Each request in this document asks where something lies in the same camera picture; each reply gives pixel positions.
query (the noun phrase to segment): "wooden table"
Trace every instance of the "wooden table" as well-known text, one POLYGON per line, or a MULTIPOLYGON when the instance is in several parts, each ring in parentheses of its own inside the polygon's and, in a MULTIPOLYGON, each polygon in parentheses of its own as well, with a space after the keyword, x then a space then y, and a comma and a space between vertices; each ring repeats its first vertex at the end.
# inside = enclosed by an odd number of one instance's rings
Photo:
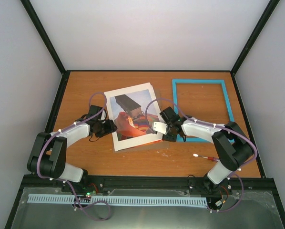
MULTIPOLYGON (((210 72, 71 72, 54 130, 64 128, 88 112, 88 101, 94 92, 106 92, 150 82, 162 98, 173 98, 172 79, 223 79, 226 84, 235 121, 247 130, 230 73, 210 72)), ((198 119, 226 124, 229 122, 222 88, 219 84, 178 84, 178 104, 186 114, 198 119)), ((103 106, 101 95, 92 104, 103 106)), ((170 106, 168 102, 162 108, 170 106)), ((90 175, 204 176, 214 162, 193 157, 193 153, 217 156, 211 143, 170 143, 169 148, 115 153, 112 135, 97 142, 82 139, 67 150, 66 161, 87 169, 90 175)), ((245 166, 241 177, 260 177, 256 162, 245 166)))

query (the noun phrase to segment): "gray wall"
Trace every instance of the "gray wall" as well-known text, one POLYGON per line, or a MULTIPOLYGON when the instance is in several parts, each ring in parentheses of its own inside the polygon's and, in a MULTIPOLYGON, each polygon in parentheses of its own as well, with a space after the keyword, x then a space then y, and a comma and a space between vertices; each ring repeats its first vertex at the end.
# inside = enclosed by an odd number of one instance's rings
POLYGON ((45 128, 60 73, 19 0, 0 0, 0 228, 35 136, 45 128))
POLYGON ((166 70, 230 70, 268 1, 31 0, 66 69, 166 70))
POLYGON ((285 0, 236 75, 266 175, 285 208, 285 0))

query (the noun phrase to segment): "photograph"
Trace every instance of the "photograph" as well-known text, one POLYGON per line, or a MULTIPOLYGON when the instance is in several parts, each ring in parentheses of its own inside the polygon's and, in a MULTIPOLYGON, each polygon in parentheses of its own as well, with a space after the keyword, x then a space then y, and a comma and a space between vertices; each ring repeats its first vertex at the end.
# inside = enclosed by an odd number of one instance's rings
POLYGON ((161 133, 153 133, 150 129, 153 122, 163 122, 157 101, 148 108, 146 120, 145 110, 154 99, 155 93, 150 83, 121 88, 104 93, 107 97, 109 118, 117 126, 112 134, 115 151, 127 149, 162 139, 161 133))
POLYGON ((151 99, 149 90, 121 94, 110 98, 113 120, 117 126, 118 141, 151 134, 149 125, 159 122, 153 104, 148 108, 148 121, 144 114, 151 99))

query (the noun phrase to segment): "blue picture frame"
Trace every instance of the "blue picture frame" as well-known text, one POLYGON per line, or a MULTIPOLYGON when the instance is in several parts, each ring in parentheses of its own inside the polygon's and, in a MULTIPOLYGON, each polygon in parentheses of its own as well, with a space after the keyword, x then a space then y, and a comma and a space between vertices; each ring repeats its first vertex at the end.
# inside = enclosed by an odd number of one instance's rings
MULTIPOLYGON (((176 92, 176 84, 177 83, 208 83, 208 84, 220 84, 223 90, 223 95, 228 111, 229 120, 234 122, 234 115, 232 111, 232 107, 230 106, 227 89, 225 86, 224 80, 192 80, 192 79, 174 79, 172 80, 172 90, 173 90, 173 102, 177 104, 177 92, 176 92)), ((174 111, 178 114, 177 108, 174 106, 174 111)), ((183 139, 178 135, 177 142, 183 142, 183 139)), ((208 142, 201 138, 187 138, 186 142, 208 142)))

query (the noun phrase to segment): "white paper border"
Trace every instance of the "white paper border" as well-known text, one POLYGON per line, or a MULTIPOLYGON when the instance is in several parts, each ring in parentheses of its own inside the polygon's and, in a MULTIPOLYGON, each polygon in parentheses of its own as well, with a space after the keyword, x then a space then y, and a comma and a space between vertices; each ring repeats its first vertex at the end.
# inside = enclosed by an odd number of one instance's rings
MULTIPOLYGON (((143 91, 143 90, 149 90, 151 100, 156 99, 153 87, 151 86, 150 83, 143 83, 143 84, 132 86, 132 87, 126 87, 126 88, 121 88, 121 89, 105 92, 104 94, 107 97, 106 106, 107 106, 109 118, 113 119, 113 112, 111 109, 111 101, 110 101, 111 97, 115 97, 121 94, 128 94, 128 93, 143 91)), ((158 116, 160 122, 164 122, 162 117, 160 116, 161 110, 158 106, 157 101, 155 101, 153 105, 155 107, 156 115, 158 116)), ((150 143, 150 142, 155 142, 163 138, 163 135, 161 133, 143 135, 143 136, 134 137, 134 138, 130 138, 130 139, 122 140, 122 141, 118 141, 116 132, 112 133, 112 136, 113 136, 113 143, 114 143, 115 151, 131 148, 134 146, 140 146, 140 145, 150 143)))

